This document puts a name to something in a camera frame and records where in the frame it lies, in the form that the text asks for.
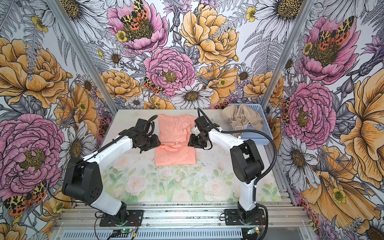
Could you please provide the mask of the pink printed t-shirt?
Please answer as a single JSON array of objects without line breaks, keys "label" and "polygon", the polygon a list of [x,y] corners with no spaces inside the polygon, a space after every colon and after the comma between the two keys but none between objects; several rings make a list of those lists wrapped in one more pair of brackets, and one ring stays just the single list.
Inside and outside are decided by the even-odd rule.
[{"label": "pink printed t-shirt", "polygon": [[196,164],[196,151],[188,146],[195,119],[191,115],[158,117],[161,145],[155,151],[157,167]]}]

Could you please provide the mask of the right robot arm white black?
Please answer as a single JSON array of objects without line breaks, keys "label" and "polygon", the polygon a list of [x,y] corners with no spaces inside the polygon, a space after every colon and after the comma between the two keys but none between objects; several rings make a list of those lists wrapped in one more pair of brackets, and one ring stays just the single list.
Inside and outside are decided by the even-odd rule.
[{"label": "right robot arm white black", "polygon": [[256,180],[262,176],[265,168],[256,143],[236,137],[237,131],[224,131],[218,125],[210,123],[204,116],[195,119],[195,127],[190,135],[189,147],[208,150],[208,145],[219,145],[231,156],[232,168],[242,183],[238,201],[238,216],[242,223],[248,224],[255,219],[259,210],[256,201]]}]

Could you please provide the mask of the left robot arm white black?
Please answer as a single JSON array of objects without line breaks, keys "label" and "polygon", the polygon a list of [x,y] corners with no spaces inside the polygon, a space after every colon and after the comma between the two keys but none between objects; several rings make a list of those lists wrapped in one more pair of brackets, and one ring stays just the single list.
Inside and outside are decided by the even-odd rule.
[{"label": "left robot arm white black", "polygon": [[127,211],[126,203],[104,190],[103,170],[123,153],[138,148],[146,152],[161,145],[156,134],[156,115],[149,120],[138,119],[136,125],[123,130],[99,150],[83,157],[72,157],[65,169],[62,192],[102,212],[107,226],[137,225],[137,220]]}]

